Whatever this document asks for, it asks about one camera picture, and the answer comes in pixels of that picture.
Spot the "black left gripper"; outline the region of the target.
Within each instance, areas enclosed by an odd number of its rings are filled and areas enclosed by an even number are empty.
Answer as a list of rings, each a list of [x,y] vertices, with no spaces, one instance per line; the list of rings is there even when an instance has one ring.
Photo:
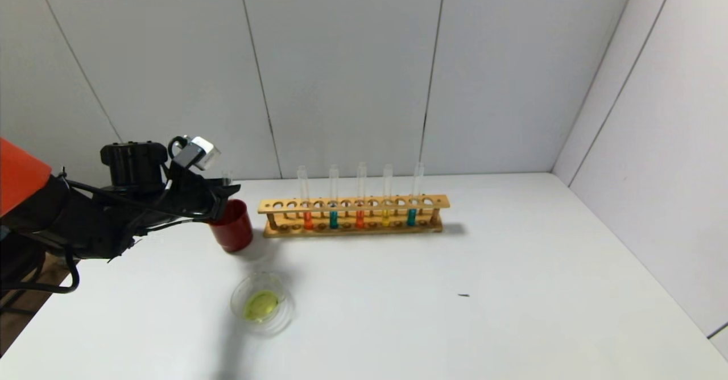
[[[239,184],[229,184],[226,178],[204,178],[175,162],[169,166],[168,174],[172,180],[172,209],[207,220],[219,219],[227,200],[241,188]]]

